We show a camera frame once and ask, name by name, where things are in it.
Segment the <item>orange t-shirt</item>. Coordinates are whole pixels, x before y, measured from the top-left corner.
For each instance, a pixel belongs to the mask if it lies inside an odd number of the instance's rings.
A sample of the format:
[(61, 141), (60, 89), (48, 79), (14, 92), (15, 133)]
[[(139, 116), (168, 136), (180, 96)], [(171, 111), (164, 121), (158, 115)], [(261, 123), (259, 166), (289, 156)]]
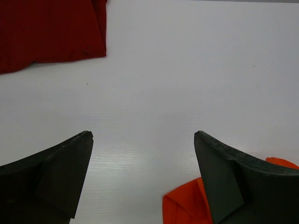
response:
[(229, 177), (209, 186), (207, 178), (187, 182), (163, 196), (165, 224), (297, 224), (299, 167), (268, 157), (283, 175), (256, 172), (225, 161)]

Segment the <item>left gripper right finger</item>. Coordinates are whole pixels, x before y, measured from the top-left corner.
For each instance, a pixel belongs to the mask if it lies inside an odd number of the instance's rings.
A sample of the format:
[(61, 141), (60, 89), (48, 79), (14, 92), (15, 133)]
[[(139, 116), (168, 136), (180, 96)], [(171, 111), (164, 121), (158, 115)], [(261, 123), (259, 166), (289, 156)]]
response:
[(200, 174), (215, 224), (296, 224), (299, 172), (194, 135)]

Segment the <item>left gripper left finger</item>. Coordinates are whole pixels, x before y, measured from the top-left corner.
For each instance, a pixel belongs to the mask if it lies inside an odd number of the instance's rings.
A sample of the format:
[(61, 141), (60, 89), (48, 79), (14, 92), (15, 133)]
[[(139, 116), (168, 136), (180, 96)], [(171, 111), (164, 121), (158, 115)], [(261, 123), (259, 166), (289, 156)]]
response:
[(2, 224), (68, 224), (75, 218), (93, 149), (83, 131), (0, 167)]

